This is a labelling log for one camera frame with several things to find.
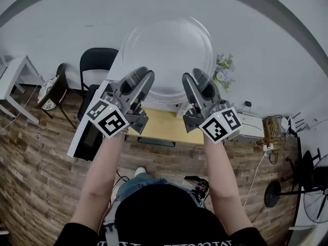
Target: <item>white table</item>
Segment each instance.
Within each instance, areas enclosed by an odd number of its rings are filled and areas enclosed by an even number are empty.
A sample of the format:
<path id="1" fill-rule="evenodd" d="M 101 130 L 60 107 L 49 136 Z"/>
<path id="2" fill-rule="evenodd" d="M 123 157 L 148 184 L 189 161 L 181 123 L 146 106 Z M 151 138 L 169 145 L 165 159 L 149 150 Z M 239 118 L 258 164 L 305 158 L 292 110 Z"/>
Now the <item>white table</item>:
<path id="1" fill-rule="evenodd" d="M 10 92 L 15 85 L 18 90 L 22 93 L 25 90 L 17 83 L 17 79 L 24 67 L 27 67 L 29 71 L 36 77 L 36 84 L 43 85 L 44 81 L 37 73 L 36 69 L 33 67 L 31 62 L 28 60 L 27 56 L 17 57 L 7 63 L 8 67 L 5 72 L 0 77 L 0 100 L 8 101 L 12 106 L 14 106 L 19 112 L 29 118 L 32 122 L 39 124 L 39 120 L 32 116 L 27 110 L 25 110 L 20 104 L 18 104 L 11 96 Z M 9 110 L 0 105 L 0 110 L 5 112 L 7 115 L 16 118 Z"/>

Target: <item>white microwave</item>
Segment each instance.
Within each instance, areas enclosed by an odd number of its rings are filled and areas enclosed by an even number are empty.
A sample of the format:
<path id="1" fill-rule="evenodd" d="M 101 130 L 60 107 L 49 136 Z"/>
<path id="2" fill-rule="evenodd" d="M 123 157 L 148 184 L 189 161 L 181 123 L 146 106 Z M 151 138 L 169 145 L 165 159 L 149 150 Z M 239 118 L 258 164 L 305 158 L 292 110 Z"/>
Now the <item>white microwave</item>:
<path id="1" fill-rule="evenodd" d="M 5 72 L 6 68 L 7 68 L 7 63 L 5 61 L 5 58 L 0 55 L 0 77 Z"/>

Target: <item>white sneaker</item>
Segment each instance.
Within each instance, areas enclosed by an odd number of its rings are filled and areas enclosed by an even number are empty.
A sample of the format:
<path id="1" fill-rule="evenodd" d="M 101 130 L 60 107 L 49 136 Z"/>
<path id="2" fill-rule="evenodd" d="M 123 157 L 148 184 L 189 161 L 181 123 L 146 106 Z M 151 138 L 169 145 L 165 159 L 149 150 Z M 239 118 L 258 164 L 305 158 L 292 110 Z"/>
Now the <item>white sneaker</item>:
<path id="1" fill-rule="evenodd" d="M 136 177 L 137 175 L 139 175 L 140 173 L 146 173 L 146 169 L 143 167 L 139 167 L 137 168 L 137 170 L 134 173 L 134 177 Z"/>

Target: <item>wooden table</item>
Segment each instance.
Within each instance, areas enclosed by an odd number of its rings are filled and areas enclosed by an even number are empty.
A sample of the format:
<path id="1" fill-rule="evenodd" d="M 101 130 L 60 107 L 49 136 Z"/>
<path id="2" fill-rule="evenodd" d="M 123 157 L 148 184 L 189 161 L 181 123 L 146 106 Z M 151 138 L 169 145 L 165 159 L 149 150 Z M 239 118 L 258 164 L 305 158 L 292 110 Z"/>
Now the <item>wooden table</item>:
<path id="1" fill-rule="evenodd" d="M 176 118 L 175 112 L 144 108 L 149 120 L 142 134 L 129 128 L 128 135 L 160 139 L 173 142 L 203 145 L 203 133 L 195 129 L 187 133 L 183 119 Z"/>

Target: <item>fan base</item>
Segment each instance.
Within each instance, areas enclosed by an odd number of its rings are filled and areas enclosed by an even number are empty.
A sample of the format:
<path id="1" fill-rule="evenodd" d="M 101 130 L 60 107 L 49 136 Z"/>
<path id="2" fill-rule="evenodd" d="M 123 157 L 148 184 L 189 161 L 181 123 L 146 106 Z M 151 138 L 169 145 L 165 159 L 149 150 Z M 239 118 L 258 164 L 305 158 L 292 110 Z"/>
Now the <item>fan base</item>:
<path id="1" fill-rule="evenodd" d="M 266 188 L 265 194 L 264 194 L 264 204 L 267 208 L 272 208 L 274 207 L 279 199 L 280 199 L 280 194 L 281 192 L 281 185 L 277 181 L 272 181 L 268 187 Z"/>

